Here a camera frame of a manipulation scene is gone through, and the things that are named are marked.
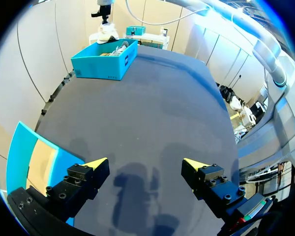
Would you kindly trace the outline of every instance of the shoe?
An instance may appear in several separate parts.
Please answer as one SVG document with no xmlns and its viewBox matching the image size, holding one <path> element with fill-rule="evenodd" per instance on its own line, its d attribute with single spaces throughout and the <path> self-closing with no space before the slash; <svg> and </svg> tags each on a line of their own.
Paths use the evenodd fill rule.
<svg viewBox="0 0 295 236">
<path fill-rule="evenodd" d="M 98 28 L 98 44 L 103 44 L 107 42 L 114 42 L 119 40 L 118 33 L 115 29 L 115 24 L 107 23 L 107 24 L 101 24 Z"/>
</svg>

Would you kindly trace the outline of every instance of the cyan box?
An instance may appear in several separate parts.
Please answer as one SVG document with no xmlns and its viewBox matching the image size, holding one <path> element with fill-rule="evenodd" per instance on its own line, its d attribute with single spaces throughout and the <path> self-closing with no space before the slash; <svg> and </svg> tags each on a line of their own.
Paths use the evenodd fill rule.
<svg viewBox="0 0 295 236">
<path fill-rule="evenodd" d="M 128 26 L 126 29 L 126 35 L 143 35 L 145 33 L 145 26 Z"/>
<path fill-rule="evenodd" d="M 112 53 L 124 41 L 129 46 L 119 56 L 101 56 L 102 53 Z M 137 53 L 138 41 L 122 38 L 112 43 L 93 43 L 73 56 L 71 62 L 78 78 L 122 80 Z"/>
</svg>

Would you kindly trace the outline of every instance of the white object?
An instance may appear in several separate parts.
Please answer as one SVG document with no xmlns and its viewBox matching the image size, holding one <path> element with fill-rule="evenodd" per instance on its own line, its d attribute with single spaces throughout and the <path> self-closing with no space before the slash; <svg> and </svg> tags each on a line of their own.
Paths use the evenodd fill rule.
<svg viewBox="0 0 295 236">
<path fill-rule="evenodd" d="M 256 125 L 256 117 L 252 114 L 252 111 L 248 107 L 243 107 L 240 112 L 242 124 L 245 127 Z"/>
<path fill-rule="evenodd" d="M 230 102 L 230 106 L 234 111 L 241 110 L 241 104 L 240 101 L 236 96 L 232 97 L 232 100 Z"/>
<path fill-rule="evenodd" d="M 167 33 L 168 33 L 168 30 L 167 29 L 164 29 L 164 27 L 161 27 L 161 32 L 160 32 L 160 35 L 162 36 L 167 36 Z"/>
<path fill-rule="evenodd" d="M 98 39 L 98 33 L 93 33 L 88 37 L 88 43 L 89 45 L 91 45 L 92 43 L 94 43 L 95 41 L 97 41 Z"/>
<path fill-rule="evenodd" d="M 167 50 L 170 37 L 169 36 L 162 36 L 162 35 L 156 35 L 151 33 L 145 33 L 143 35 L 123 35 L 124 38 L 134 38 L 134 39 L 144 39 L 144 40 L 150 40 L 150 41 L 156 41 L 163 44 L 163 49 Z"/>
<path fill-rule="evenodd" d="M 97 0 L 97 5 L 99 6 L 107 6 L 111 5 L 115 2 L 115 0 Z"/>
<path fill-rule="evenodd" d="M 241 137 L 247 132 L 248 130 L 241 124 L 237 128 L 234 129 L 235 141 L 236 144 L 241 140 Z"/>
<path fill-rule="evenodd" d="M 109 39 L 115 38 L 116 40 L 119 40 L 119 35 L 117 33 L 117 30 L 115 29 L 114 23 L 107 23 L 107 24 L 101 24 L 98 28 L 98 38 L 97 43 L 103 44 L 107 43 Z"/>
</svg>

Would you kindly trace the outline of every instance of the screw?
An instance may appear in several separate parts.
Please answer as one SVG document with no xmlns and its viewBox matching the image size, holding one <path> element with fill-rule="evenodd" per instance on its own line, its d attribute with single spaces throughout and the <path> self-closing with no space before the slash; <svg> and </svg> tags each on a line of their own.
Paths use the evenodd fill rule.
<svg viewBox="0 0 295 236">
<path fill-rule="evenodd" d="M 23 202 L 20 202 L 19 209 L 22 210 L 23 208 L 24 208 L 24 203 Z"/>
<path fill-rule="evenodd" d="M 67 197 L 67 195 L 65 193 L 60 193 L 59 194 L 59 198 L 61 199 L 65 199 Z"/>
<path fill-rule="evenodd" d="M 228 179 L 227 179 L 226 176 L 221 176 L 221 178 L 222 178 L 222 182 L 226 182 L 226 181 L 228 181 Z"/>
<path fill-rule="evenodd" d="M 229 202 L 231 199 L 232 199 L 232 197 L 230 194 L 225 194 L 225 196 L 224 196 L 225 201 Z"/>
<path fill-rule="evenodd" d="M 244 187 L 244 186 L 240 186 L 239 188 L 238 188 L 238 194 L 239 195 L 243 195 L 244 193 L 245 193 L 245 190 L 246 190 L 246 188 Z"/>
<path fill-rule="evenodd" d="M 33 201 L 33 198 L 29 197 L 26 199 L 27 203 L 30 204 Z"/>
<path fill-rule="evenodd" d="M 216 184 L 216 181 L 214 179 L 210 179 L 210 186 L 213 187 Z"/>
</svg>

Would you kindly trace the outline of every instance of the gray table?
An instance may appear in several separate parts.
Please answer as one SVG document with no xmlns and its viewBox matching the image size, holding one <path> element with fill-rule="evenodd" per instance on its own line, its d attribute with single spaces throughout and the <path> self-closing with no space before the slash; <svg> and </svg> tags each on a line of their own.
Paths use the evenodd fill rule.
<svg viewBox="0 0 295 236">
<path fill-rule="evenodd" d="M 223 221 L 180 175 L 183 158 L 238 181 L 232 125 L 203 62 L 141 46 L 123 80 L 73 79 L 38 133 L 111 174 L 75 227 L 97 236 L 215 235 Z"/>
</svg>

